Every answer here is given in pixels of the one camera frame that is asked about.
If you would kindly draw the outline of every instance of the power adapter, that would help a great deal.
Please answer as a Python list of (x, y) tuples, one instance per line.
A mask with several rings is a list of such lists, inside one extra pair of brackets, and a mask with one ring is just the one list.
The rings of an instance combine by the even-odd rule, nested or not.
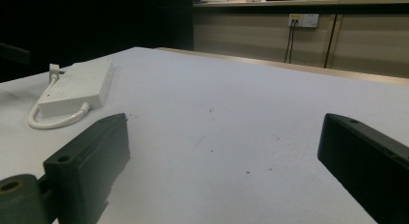
[(87, 102), (91, 109), (103, 106), (114, 66), (111, 60), (73, 64), (38, 101), (44, 117), (75, 113)]

